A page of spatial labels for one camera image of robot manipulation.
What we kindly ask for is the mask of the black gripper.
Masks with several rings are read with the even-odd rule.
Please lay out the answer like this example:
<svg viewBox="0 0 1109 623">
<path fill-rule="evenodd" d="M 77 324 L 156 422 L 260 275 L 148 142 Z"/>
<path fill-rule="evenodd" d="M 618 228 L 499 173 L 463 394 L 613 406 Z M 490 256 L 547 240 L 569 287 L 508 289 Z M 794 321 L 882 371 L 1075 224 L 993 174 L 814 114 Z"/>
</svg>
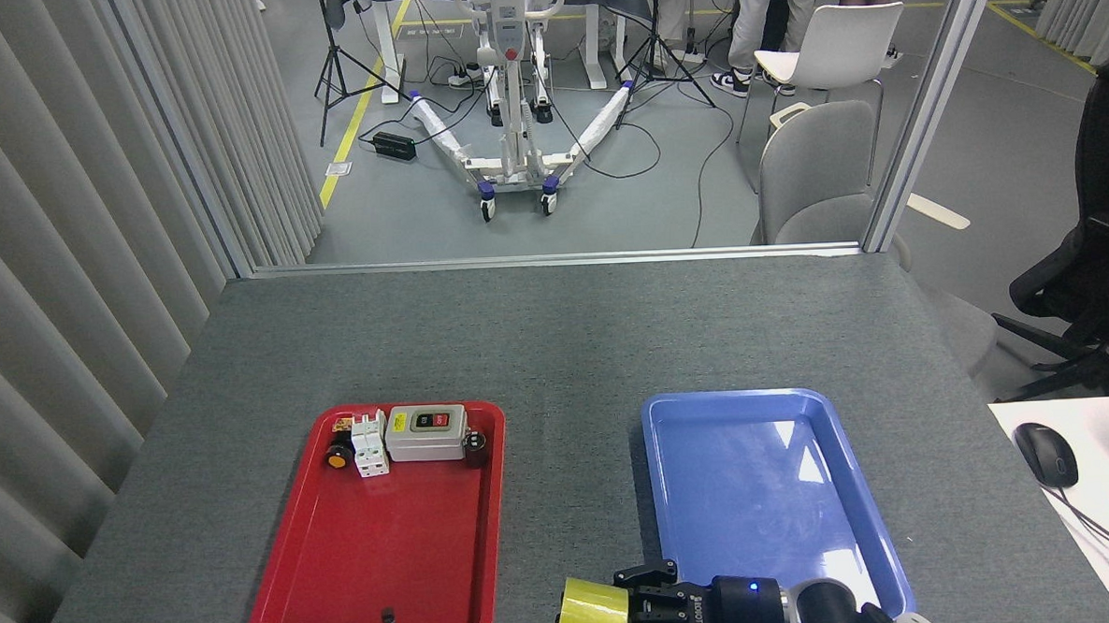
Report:
<svg viewBox="0 0 1109 623">
<path fill-rule="evenodd" d="M 617 570 L 615 588 L 631 591 L 628 623 L 794 623 L 784 589 L 764 576 L 686 582 L 673 559 Z"/>
</svg>

